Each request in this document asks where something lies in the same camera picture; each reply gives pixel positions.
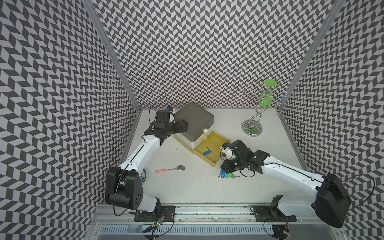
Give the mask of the grey drawer cabinet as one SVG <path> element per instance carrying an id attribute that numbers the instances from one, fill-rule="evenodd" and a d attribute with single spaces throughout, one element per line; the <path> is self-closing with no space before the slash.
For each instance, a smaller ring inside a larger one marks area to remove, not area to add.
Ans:
<path id="1" fill-rule="evenodd" d="M 214 115 L 194 102 L 190 102 L 175 113 L 176 120 L 186 120 L 188 130 L 176 134 L 175 139 L 181 142 L 190 152 L 196 148 L 204 136 L 208 136 L 214 129 Z"/>

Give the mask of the keys with green tag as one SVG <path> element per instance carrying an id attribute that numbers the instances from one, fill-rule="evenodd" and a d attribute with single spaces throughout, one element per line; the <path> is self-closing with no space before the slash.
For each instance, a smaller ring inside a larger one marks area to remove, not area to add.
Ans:
<path id="1" fill-rule="evenodd" d="M 233 175 L 233 173 L 229 173 L 229 174 L 226 174 L 226 175 L 225 175 L 225 178 L 226 178 L 226 179 L 229 179 L 229 178 L 233 179 L 233 178 L 234 178 L 234 175 Z"/>

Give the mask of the yellow bottom drawer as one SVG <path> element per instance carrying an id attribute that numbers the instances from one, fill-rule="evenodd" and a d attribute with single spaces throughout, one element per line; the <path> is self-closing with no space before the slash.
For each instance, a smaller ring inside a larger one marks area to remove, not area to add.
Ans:
<path id="1" fill-rule="evenodd" d="M 212 132 L 208 135 L 207 140 L 203 140 L 196 148 L 192 149 L 192 153 L 197 155 L 212 167 L 215 167 L 221 159 L 220 153 L 222 145 L 229 142 L 229 139 L 226 139 L 216 132 Z M 207 150 L 207 147 L 209 147 L 212 153 L 207 156 L 203 156 L 203 152 Z"/>

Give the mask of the keys with blue tag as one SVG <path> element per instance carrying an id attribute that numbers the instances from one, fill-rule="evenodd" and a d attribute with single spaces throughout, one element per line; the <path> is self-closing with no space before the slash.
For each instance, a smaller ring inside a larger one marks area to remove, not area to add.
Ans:
<path id="1" fill-rule="evenodd" d="M 207 156 L 211 153 L 212 153 L 212 151 L 209 149 L 209 147 L 207 147 L 207 150 L 205 152 L 203 152 L 203 156 Z"/>

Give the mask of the chrome spiral mug tree stand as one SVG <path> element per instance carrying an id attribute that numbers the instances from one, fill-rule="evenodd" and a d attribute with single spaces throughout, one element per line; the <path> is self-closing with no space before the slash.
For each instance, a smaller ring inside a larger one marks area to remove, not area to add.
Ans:
<path id="1" fill-rule="evenodd" d="M 287 97 L 288 93 L 283 92 L 280 95 L 274 94 L 274 89 L 277 87 L 278 83 L 276 80 L 264 80 L 263 85 L 265 86 L 264 91 L 257 91 L 257 83 L 253 81 L 251 85 L 245 90 L 246 96 L 254 97 L 256 100 L 256 113 L 248 120 L 242 122 L 242 130 L 249 137 L 258 137 L 262 131 L 263 127 L 260 123 L 262 119 L 263 112 L 273 105 L 277 107 L 282 107 L 283 99 Z"/>

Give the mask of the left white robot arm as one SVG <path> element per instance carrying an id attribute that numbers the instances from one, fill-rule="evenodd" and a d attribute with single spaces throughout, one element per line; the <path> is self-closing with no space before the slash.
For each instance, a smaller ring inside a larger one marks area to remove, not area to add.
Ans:
<path id="1" fill-rule="evenodd" d="M 176 120 L 172 107 L 156 111 L 136 150 L 118 167 L 106 172 L 106 203 L 113 207 L 156 213 L 160 200 L 144 194 L 141 175 L 152 155 L 172 134 L 185 133 L 186 120 Z"/>

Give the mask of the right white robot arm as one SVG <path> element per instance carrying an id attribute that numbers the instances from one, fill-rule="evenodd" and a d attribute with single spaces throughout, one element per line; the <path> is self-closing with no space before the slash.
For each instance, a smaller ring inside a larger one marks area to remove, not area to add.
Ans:
<path id="1" fill-rule="evenodd" d="M 334 174 L 322 176 L 284 163 L 267 152 L 252 152 L 242 141 L 224 143 L 221 169 L 227 174 L 241 170 L 272 176 L 306 193 L 304 197 L 279 199 L 278 210 L 287 217 L 318 217 L 334 228 L 342 228 L 352 204 L 342 180 Z"/>

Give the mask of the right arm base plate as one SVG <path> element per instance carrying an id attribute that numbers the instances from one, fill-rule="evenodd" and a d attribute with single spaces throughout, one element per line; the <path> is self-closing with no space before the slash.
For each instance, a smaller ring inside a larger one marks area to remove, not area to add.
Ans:
<path id="1" fill-rule="evenodd" d="M 269 206 L 251 206 L 251 212 L 254 214 L 257 222 L 296 222 L 295 215 L 286 216 L 277 207 Z"/>

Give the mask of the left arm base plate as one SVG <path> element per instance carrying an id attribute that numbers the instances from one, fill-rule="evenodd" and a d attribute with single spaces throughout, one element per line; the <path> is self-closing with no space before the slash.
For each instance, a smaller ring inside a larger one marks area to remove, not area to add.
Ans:
<path id="1" fill-rule="evenodd" d="M 164 222 L 173 222 L 175 219 L 176 206 L 160 206 L 154 212 L 138 211 L 135 213 L 134 222 L 154 223 L 157 222 L 161 216 L 164 217 Z"/>

